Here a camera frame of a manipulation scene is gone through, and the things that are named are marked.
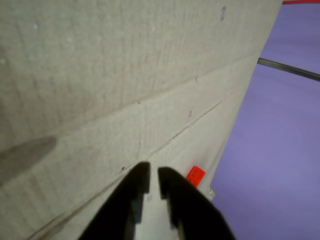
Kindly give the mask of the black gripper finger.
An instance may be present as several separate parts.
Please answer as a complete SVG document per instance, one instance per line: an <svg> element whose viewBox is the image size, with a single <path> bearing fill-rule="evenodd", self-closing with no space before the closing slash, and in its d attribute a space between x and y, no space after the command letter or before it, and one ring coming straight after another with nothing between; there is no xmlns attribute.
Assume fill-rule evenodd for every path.
<svg viewBox="0 0 320 240"><path fill-rule="evenodd" d="M170 167L157 170L160 197L167 201L171 224L182 240L234 240L228 223L212 203Z"/></svg>
<svg viewBox="0 0 320 240"><path fill-rule="evenodd" d="M133 167L79 237L80 240L133 240L142 222L144 194L150 190L150 163Z"/></svg>

